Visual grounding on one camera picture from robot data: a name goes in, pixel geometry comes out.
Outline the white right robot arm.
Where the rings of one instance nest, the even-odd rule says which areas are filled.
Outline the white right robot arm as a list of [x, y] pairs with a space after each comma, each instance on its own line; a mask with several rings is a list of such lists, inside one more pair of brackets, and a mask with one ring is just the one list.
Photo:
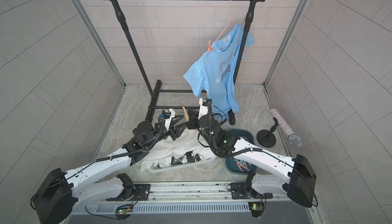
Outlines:
[[277, 178], [273, 189], [285, 192], [303, 207], [318, 206], [316, 173], [306, 157], [282, 156], [251, 144], [243, 137], [235, 137], [213, 118], [211, 99], [201, 98], [199, 104], [199, 112], [190, 118], [190, 124], [206, 141], [204, 147], [219, 158], [243, 160], [272, 173]]

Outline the light blue t-shirt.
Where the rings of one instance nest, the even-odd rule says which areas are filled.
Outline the light blue t-shirt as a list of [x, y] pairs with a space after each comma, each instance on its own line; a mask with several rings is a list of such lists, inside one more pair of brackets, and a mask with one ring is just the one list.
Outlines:
[[235, 97], [233, 76], [237, 65], [244, 28], [236, 24], [222, 39], [211, 44], [183, 76], [190, 84], [195, 97], [207, 91], [207, 97], [215, 105], [214, 113], [227, 114], [240, 110]]

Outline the pink clothespin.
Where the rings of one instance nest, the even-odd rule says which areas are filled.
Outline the pink clothespin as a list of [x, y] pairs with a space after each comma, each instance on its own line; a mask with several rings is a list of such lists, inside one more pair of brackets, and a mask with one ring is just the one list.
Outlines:
[[208, 46], [207, 46], [207, 50], [208, 50], [208, 52], [212, 52], [212, 51], [214, 51], [215, 50], [215, 48], [214, 48], [214, 42], [213, 41], [211, 41], [211, 40], [209, 40], [208, 41]]

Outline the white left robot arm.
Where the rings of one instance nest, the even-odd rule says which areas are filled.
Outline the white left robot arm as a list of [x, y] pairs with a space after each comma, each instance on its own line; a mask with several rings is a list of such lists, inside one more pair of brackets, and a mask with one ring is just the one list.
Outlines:
[[156, 124], [139, 123], [133, 138], [108, 156], [75, 169], [49, 172], [30, 201], [40, 223], [59, 224], [73, 211], [104, 199], [130, 199], [134, 185], [127, 174], [101, 179], [141, 161], [157, 142], [176, 133], [174, 125], [183, 118], [173, 109], [163, 110]]

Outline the yellow clothespin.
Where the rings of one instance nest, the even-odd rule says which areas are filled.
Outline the yellow clothespin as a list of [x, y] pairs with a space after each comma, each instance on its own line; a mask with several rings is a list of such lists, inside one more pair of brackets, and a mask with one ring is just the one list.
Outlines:
[[183, 109], [183, 113], [184, 113], [184, 117], [185, 117], [186, 121], [189, 121], [190, 118], [189, 118], [189, 114], [188, 114], [186, 108], [185, 108], [185, 107], [182, 107], [182, 109]]

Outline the white t-shirt black print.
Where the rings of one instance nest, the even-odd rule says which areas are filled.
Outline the white t-shirt black print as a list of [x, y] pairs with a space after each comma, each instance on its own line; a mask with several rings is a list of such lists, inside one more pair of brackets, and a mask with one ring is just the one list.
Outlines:
[[207, 145], [206, 140], [197, 130], [186, 129], [176, 140], [171, 138], [157, 142], [141, 161], [140, 171], [144, 172], [152, 167], [172, 167], [172, 160], [180, 160], [182, 164], [194, 161], [215, 159], [216, 155]]

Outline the beige clothespin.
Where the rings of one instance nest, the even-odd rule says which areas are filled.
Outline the beige clothespin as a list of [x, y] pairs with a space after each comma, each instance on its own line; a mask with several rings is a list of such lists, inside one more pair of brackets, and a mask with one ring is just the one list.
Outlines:
[[241, 26], [241, 28], [244, 28], [244, 27], [245, 27], [245, 24], [246, 24], [246, 19], [244, 18], [243, 21], [242, 21], [242, 26]]

